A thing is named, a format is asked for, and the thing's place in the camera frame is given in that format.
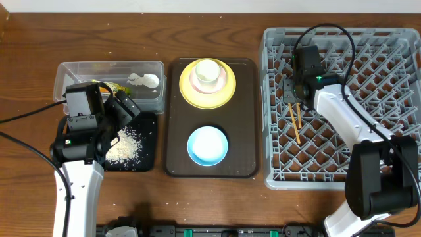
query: yellow plate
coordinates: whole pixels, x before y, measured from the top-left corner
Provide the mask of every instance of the yellow plate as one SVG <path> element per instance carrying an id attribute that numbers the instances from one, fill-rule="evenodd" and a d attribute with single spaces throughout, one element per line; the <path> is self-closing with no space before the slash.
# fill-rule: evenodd
<path id="1" fill-rule="evenodd" d="M 215 109 L 227 103 L 235 92 L 235 76 L 232 69 L 218 59 L 210 59 L 218 63 L 226 72 L 226 85 L 214 94 L 202 94 L 193 89 L 190 84 L 190 72 L 196 64 L 205 59 L 197 59 L 186 66 L 180 76 L 180 92 L 183 98 L 192 106 L 200 109 Z"/>

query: clear plastic container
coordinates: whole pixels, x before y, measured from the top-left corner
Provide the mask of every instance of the clear plastic container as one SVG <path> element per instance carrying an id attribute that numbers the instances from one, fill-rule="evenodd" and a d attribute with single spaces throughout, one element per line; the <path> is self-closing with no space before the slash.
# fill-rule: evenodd
<path id="1" fill-rule="evenodd" d="M 127 81 L 131 73 L 157 75 L 159 85 L 156 88 L 134 86 Z M 131 89 L 130 97 L 142 111 L 163 113 L 165 110 L 166 77 L 164 64 L 160 61 L 96 61 L 61 63 L 57 69 L 54 83 L 54 101 L 62 101 L 66 87 L 90 80 L 114 82 Z M 67 104 L 64 113 L 68 114 Z"/>

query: dish rack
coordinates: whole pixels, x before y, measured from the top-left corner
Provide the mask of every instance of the dish rack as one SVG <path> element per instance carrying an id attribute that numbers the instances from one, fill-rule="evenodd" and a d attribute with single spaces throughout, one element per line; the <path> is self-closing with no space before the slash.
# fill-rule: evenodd
<path id="1" fill-rule="evenodd" d="M 268 28 L 259 47 L 262 147 L 270 189 L 343 190 L 351 153 L 334 128 L 316 112 L 301 111 L 297 143 L 282 80 L 293 75 L 291 52 L 307 28 Z M 410 135 L 421 154 L 421 39 L 410 28 L 347 28 L 356 56 L 347 85 L 355 99 L 398 136 Z M 317 45 L 327 72 L 344 75 L 351 45 L 340 29 L 317 28 L 301 45 Z"/>

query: blue bowl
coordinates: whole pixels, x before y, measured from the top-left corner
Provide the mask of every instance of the blue bowl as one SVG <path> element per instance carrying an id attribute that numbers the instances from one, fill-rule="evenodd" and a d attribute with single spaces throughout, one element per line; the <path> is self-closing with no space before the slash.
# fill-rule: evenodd
<path id="1" fill-rule="evenodd" d="M 198 165 L 216 165 L 225 158 L 228 152 L 228 140 L 219 129 L 204 126 L 190 135 L 187 141 L 187 152 Z"/>

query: brown tray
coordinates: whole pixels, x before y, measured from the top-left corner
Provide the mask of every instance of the brown tray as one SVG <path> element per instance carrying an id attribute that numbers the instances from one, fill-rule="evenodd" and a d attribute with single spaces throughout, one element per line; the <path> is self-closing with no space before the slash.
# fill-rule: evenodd
<path id="1" fill-rule="evenodd" d="M 237 86 L 233 97 L 216 109 L 198 109 L 181 95 L 179 80 L 194 58 L 178 59 L 171 70 L 167 106 L 164 170 L 174 177 L 249 178 L 259 169 L 259 105 L 256 66 L 249 59 L 219 59 L 231 67 Z M 198 165 L 187 153 L 190 134 L 202 126 L 215 126 L 228 139 L 228 153 L 211 167 Z"/>

